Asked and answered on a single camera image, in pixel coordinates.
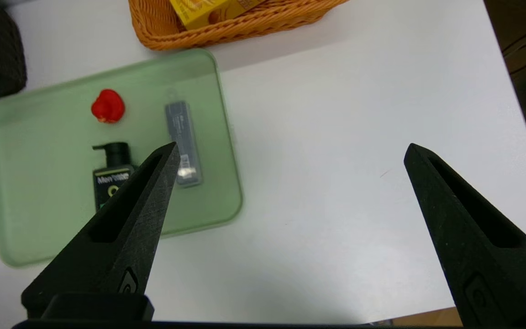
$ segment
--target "green tray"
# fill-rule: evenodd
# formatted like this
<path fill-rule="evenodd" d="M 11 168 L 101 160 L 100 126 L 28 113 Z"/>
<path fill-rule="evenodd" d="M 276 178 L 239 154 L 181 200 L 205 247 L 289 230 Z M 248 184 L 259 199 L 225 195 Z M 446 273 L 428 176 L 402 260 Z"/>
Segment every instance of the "green tray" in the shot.
<path fill-rule="evenodd" d="M 125 102 L 113 125 L 90 105 L 111 88 Z M 94 215 L 92 171 L 105 154 L 92 145 L 129 143 L 134 165 L 170 142 L 165 106 L 188 103 L 202 184 L 176 185 L 162 234 L 221 225 L 242 205 L 215 59 L 188 50 L 0 101 L 0 256 L 11 266 L 54 257 Z"/>

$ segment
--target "bottle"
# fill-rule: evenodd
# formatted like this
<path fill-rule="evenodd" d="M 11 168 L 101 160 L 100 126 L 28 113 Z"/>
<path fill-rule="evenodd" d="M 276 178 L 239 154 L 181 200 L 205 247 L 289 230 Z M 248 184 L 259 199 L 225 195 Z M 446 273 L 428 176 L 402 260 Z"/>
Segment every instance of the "bottle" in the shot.
<path fill-rule="evenodd" d="M 95 186 L 96 210 L 101 209 L 115 192 L 131 176 L 135 168 L 131 164 L 129 145 L 125 142 L 109 143 L 92 147 L 105 150 L 107 167 L 92 172 Z"/>

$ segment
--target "white table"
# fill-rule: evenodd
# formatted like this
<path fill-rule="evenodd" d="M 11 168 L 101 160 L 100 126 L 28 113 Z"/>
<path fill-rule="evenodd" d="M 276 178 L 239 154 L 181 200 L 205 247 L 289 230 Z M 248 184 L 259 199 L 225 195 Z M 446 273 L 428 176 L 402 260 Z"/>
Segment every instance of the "white table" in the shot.
<path fill-rule="evenodd" d="M 12 8 L 28 89 L 159 56 L 125 0 Z M 231 225 L 159 242 L 155 320 L 365 323 L 453 305 L 403 167 L 431 148 L 526 232 L 526 125 L 482 0 L 351 0 L 211 48 L 244 187 Z M 42 265 L 0 261 L 0 328 Z"/>

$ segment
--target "bottle label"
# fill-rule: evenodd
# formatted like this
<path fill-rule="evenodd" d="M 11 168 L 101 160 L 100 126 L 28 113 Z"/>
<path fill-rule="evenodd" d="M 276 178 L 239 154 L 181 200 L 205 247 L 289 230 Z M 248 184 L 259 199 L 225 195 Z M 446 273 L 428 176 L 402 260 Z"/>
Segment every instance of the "bottle label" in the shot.
<path fill-rule="evenodd" d="M 95 173 L 96 210 L 101 209 L 115 192 L 129 178 L 129 169 L 113 169 Z"/>

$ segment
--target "orange wicker basket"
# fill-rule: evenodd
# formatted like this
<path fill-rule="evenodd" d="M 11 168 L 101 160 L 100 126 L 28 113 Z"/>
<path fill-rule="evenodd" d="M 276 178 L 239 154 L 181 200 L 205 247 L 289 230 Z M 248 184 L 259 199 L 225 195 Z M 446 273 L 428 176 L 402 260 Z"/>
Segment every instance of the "orange wicker basket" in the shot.
<path fill-rule="evenodd" d="M 153 50 L 193 48 L 286 31 L 319 21 L 348 0 L 267 0 L 242 16 L 186 31 L 169 0 L 129 0 L 137 37 Z"/>

